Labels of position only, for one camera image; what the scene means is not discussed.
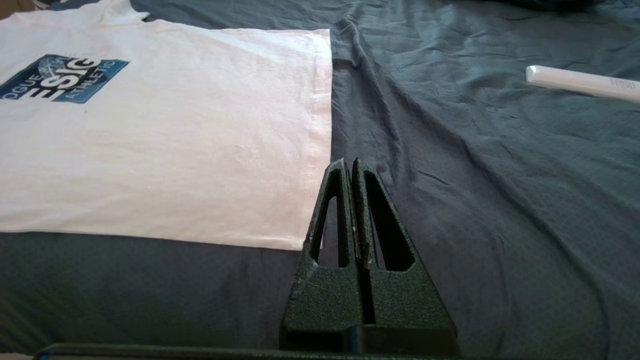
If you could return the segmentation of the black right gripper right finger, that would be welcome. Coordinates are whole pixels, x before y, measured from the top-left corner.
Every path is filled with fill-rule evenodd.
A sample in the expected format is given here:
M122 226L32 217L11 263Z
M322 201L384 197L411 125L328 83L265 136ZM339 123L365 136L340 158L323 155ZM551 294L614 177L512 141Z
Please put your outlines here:
M363 323L358 355L458 357L458 332L386 187L361 159L352 167Z

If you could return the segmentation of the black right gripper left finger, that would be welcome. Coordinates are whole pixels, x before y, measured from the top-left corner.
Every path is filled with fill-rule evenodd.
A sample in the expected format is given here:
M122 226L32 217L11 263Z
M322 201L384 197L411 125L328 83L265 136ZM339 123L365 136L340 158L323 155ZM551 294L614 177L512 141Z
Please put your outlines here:
M330 201L336 200L337 267L319 264ZM279 348L348 352L350 332L364 322L349 170L343 159L325 170L301 257L279 324Z

